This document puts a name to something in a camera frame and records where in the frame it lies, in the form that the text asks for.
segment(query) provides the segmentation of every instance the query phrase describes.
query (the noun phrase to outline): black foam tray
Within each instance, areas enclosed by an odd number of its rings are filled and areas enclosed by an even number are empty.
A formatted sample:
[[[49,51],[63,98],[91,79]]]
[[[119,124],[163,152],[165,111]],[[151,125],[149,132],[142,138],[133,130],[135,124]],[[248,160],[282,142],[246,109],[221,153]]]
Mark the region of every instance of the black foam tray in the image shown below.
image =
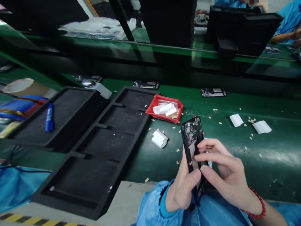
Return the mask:
[[[147,129],[155,94],[124,87],[32,201],[93,220],[104,215]]]
[[[54,104],[54,130],[45,131],[48,104]],[[107,106],[108,101],[92,89],[65,87],[39,107],[5,139],[26,146],[52,148],[64,152],[74,145],[95,118]]]

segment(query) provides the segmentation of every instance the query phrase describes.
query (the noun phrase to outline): hand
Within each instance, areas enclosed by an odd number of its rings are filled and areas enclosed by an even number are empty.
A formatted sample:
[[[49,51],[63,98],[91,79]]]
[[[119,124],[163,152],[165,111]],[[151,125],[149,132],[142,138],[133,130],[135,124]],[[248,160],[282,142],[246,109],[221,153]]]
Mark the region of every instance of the hand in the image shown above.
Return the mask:
[[[269,5],[267,3],[257,3],[256,6],[261,6],[264,13],[269,11]]]
[[[294,33],[293,33],[293,39],[295,40],[293,47],[298,48],[301,46],[301,27],[298,28]]]
[[[217,139],[202,140],[198,149],[200,154],[195,156],[197,161],[213,161],[218,165],[221,176],[205,165],[201,167],[201,172],[221,196],[237,208],[260,215],[262,204],[248,188],[242,161],[235,158]]]
[[[172,213],[178,209],[186,210],[191,202],[191,191],[201,179],[199,169],[189,173],[186,154],[183,147],[182,160],[178,174],[166,194],[165,207],[167,212]]]

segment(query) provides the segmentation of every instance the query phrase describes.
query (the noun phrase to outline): yellow black hazard stripe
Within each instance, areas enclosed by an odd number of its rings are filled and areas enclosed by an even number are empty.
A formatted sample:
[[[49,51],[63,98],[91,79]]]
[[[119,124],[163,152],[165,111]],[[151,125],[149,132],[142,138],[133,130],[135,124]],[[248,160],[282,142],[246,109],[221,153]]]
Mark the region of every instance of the yellow black hazard stripe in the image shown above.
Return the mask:
[[[21,223],[35,226],[87,226],[84,224],[68,223],[64,221],[41,219],[36,217],[23,216],[19,214],[7,213],[0,215],[0,221]]]

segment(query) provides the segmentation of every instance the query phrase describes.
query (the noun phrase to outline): red bead bracelet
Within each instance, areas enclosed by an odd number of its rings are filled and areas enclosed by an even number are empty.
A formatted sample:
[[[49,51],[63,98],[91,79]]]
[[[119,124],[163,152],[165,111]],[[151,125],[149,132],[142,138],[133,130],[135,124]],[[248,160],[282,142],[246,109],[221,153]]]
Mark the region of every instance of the red bead bracelet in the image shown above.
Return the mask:
[[[242,212],[245,212],[245,213],[246,213],[248,216],[250,216],[250,217],[262,219],[262,218],[264,218],[265,215],[266,215],[266,211],[267,211],[267,210],[266,210],[266,206],[265,206],[265,204],[264,204],[262,198],[257,194],[257,192],[254,191],[254,189],[251,188],[250,186],[249,186],[249,188],[250,188],[251,191],[254,192],[255,195],[259,198],[259,200],[260,200],[260,202],[261,202],[261,204],[262,204],[262,212],[261,212],[260,215],[255,215],[255,214],[248,213],[247,211],[244,211],[244,210],[242,210],[242,209],[240,209],[240,210],[241,210]]]

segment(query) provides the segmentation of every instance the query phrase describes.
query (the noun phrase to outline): person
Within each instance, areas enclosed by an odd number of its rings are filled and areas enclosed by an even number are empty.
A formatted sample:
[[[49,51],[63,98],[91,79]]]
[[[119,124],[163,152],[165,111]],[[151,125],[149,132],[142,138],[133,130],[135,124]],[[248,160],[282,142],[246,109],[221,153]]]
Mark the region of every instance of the person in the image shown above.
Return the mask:
[[[203,165],[189,173],[185,151],[175,180],[159,182],[142,198],[137,216],[137,226],[176,225],[251,225],[297,226],[301,224],[301,205],[287,203],[269,204],[263,201],[266,214],[262,219],[248,215],[263,212],[263,205],[248,187],[242,161],[234,157],[217,139],[205,139],[198,144],[197,161],[213,161],[218,165],[220,176],[209,166]],[[200,205],[192,210],[192,189],[204,176],[216,190],[207,189]],[[280,209],[283,216],[273,206]]]
[[[284,17],[271,39],[271,43],[283,42],[301,46],[301,0],[294,0],[283,7],[279,15]]]
[[[233,7],[233,8],[254,8],[260,7],[262,13],[269,11],[268,3],[256,3],[254,0],[216,0],[216,6]]]

